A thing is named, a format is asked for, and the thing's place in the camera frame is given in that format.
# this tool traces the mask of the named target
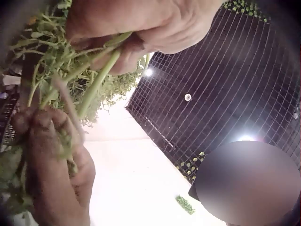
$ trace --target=green foliage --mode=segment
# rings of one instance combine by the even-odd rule
[[[36,53],[42,56],[35,66],[31,90],[32,97],[34,90],[37,87],[40,88],[40,106],[46,103],[55,108],[64,108],[64,102],[59,94],[54,92],[55,90],[51,84],[52,76],[58,74],[65,81],[75,108],[78,108],[83,100],[85,91],[98,75],[98,71],[88,68],[90,62],[103,51],[113,50],[114,46],[111,45],[118,44],[118,42],[127,38],[126,35],[128,35],[127,33],[126,35],[117,36],[113,43],[108,43],[110,46],[108,48],[104,46],[102,48],[75,52],[65,39],[66,16],[70,5],[70,0],[64,0],[57,6],[56,9],[63,11],[62,16],[54,16],[54,13],[49,10],[38,14],[35,17],[34,24],[27,27],[20,40],[10,47],[10,50],[15,55],[13,61],[18,58],[24,58],[26,53]],[[45,53],[39,51],[42,45],[48,46]],[[137,62],[137,70],[134,73],[105,77],[97,90],[97,95],[93,98],[88,108],[88,113],[85,114],[82,120],[82,125],[91,126],[96,122],[97,111],[101,106],[114,105],[114,99],[122,98],[132,87],[135,87],[137,85],[136,79],[142,75],[145,65],[145,61],[139,60]],[[59,150],[58,155],[59,157],[67,158],[68,168],[69,170],[71,169],[70,173],[75,173],[76,165],[73,159],[70,158],[71,139],[68,138],[64,131],[61,131],[58,136],[62,141],[62,150]],[[0,152],[0,193],[9,197],[5,205],[10,215],[25,211],[31,212],[33,207],[31,198],[25,191],[27,163],[25,158],[23,158],[22,150],[26,152],[24,139],[21,138],[18,140],[17,145],[8,146],[3,152]]]
[[[190,215],[192,215],[195,212],[195,209],[193,209],[190,203],[182,196],[178,195],[175,199],[180,204],[180,206]]]
[[[183,174],[183,177],[187,179],[190,183],[195,180],[195,175],[199,169],[199,165],[204,160],[207,155],[204,152],[200,152],[199,156],[188,159],[185,162],[181,162],[176,168]]]
[[[42,66],[43,71],[36,70],[34,74],[35,82],[41,91],[41,100],[52,90],[51,76],[54,71],[64,79],[86,62],[90,62],[93,56],[104,49],[95,48],[77,53],[71,47],[70,43],[65,39],[66,15],[68,14],[70,5],[70,0],[64,0],[57,6],[58,9],[63,11],[60,17],[54,16],[54,13],[49,12],[49,10],[37,15],[36,22],[25,30],[26,35],[21,36],[19,42],[11,46],[11,51],[15,53],[13,60],[23,57],[25,53],[30,52],[42,55],[37,68],[38,66]],[[48,46],[45,53],[38,51],[41,45]],[[145,64],[139,60],[135,72],[115,77],[106,77],[102,82],[102,87],[99,87],[97,96],[89,106],[87,114],[82,120],[82,125],[92,126],[97,120],[97,111],[101,106],[109,107],[114,105],[115,101],[113,101],[113,99],[116,95],[120,95],[118,98],[120,99],[125,96],[132,87],[136,87],[136,79],[141,77],[144,67]],[[67,88],[69,89],[69,94],[73,99],[76,110],[78,110],[85,91],[97,75],[98,71],[93,71],[88,68],[84,71],[79,71],[73,79],[68,81]],[[55,108],[64,108],[64,102],[62,102],[57,93],[51,96],[48,104]]]
[[[237,14],[244,14],[248,16],[252,16],[258,18],[260,21],[264,21],[265,23],[270,22],[270,18],[267,18],[262,14],[258,5],[253,2],[247,2],[245,0],[233,1],[229,0],[223,3],[222,7],[227,10],[234,11]]]

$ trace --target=bright light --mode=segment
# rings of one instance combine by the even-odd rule
[[[256,141],[253,137],[250,136],[242,136],[238,141],[242,141],[242,140]]]
[[[153,71],[151,69],[146,69],[145,76],[151,76]]]

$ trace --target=hand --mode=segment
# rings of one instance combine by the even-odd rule
[[[180,52],[202,40],[223,0],[73,0],[66,37],[78,49],[101,47],[111,35],[135,32],[110,74],[134,71],[139,58]],[[101,68],[106,56],[95,62]]]
[[[30,110],[13,118],[17,133],[28,132],[26,191],[33,198],[33,217],[40,225],[90,225],[89,203],[95,178],[93,160],[80,142],[69,117],[61,110]],[[69,176],[66,159],[58,157],[57,131],[72,137],[78,173]]]

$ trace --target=black wire mesh panel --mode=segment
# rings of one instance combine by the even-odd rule
[[[300,170],[300,75],[269,23],[221,8],[200,43],[149,70],[127,109],[191,183],[206,154],[249,137]]]
[[[17,86],[9,91],[6,99],[0,101],[0,146],[11,143],[16,136],[12,125],[10,124],[11,117],[17,107],[19,93]]]

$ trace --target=white wall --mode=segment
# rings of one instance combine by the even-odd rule
[[[96,167],[93,224],[224,226],[188,196],[190,184],[125,110],[126,102],[111,107],[110,115],[100,111],[98,123],[85,128],[85,147]],[[176,202],[177,195],[196,209],[193,215]]]

